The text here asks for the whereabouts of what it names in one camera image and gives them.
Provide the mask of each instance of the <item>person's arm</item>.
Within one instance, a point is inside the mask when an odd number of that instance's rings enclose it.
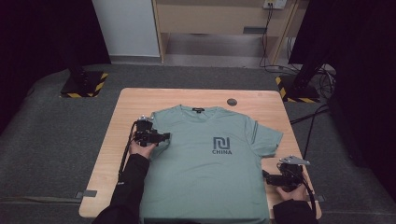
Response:
[[[318,224],[317,218],[305,200],[305,185],[302,184],[291,192],[286,192],[281,187],[277,187],[276,191],[285,201],[274,205],[276,224]]]
[[[139,222],[144,179],[149,170],[149,155],[154,148],[155,144],[141,147],[132,142],[129,150],[131,155],[114,189],[110,206],[99,214],[94,224]]]

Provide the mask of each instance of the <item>robot wrist camera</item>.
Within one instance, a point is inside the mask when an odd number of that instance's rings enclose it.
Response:
[[[292,191],[303,184],[303,165],[309,165],[309,161],[304,161],[295,156],[288,156],[279,160],[277,164],[281,175],[270,175],[262,170],[262,176],[268,185],[281,186],[286,191]]]
[[[135,122],[135,125],[134,140],[142,147],[146,147],[148,143],[158,145],[158,143],[170,138],[170,133],[159,134],[157,130],[153,129],[151,119],[144,115]]]

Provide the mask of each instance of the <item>power outlet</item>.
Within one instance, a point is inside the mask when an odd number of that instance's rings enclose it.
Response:
[[[262,5],[262,7],[271,8],[271,4],[272,4],[273,9],[284,9],[287,2],[288,0],[265,0],[264,5]]]

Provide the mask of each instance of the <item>t-shirt logo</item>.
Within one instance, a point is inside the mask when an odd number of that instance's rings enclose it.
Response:
[[[213,154],[233,154],[230,150],[230,138],[213,137]]]

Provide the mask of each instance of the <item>green t-shirt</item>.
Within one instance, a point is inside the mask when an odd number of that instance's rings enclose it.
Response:
[[[171,138],[151,155],[142,219],[268,223],[261,158],[275,154],[282,133],[221,107],[177,105],[152,117]]]

